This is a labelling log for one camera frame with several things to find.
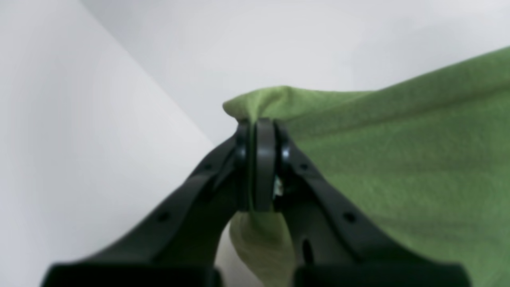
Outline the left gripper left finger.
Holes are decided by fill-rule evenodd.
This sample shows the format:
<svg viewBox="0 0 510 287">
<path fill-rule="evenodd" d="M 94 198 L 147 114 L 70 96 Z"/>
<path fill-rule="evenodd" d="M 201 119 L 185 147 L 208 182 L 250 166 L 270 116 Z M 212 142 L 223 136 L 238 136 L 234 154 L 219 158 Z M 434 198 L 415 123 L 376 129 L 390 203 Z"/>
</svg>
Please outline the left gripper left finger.
<svg viewBox="0 0 510 287">
<path fill-rule="evenodd" d="M 74 263 L 53 265 L 44 287 L 220 287 L 214 267 L 224 227 L 249 209 L 250 124 L 213 149 L 131 231 Z"/>
</svg>

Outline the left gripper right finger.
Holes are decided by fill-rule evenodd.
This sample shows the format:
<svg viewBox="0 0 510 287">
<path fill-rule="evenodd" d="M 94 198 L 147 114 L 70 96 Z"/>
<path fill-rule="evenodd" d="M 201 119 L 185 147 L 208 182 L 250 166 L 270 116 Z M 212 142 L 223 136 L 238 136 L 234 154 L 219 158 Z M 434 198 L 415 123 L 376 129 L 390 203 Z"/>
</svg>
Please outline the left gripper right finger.
<svg viewBox="0 0 510 287">
<path fill-rule="evenodd" d="M 470 287 L 464 268 L 392 240 L 329 184 L 284 125 L 255 124 L 255 210 L 283 215 L 296 260 L 293 287 Z"/>
</svg>

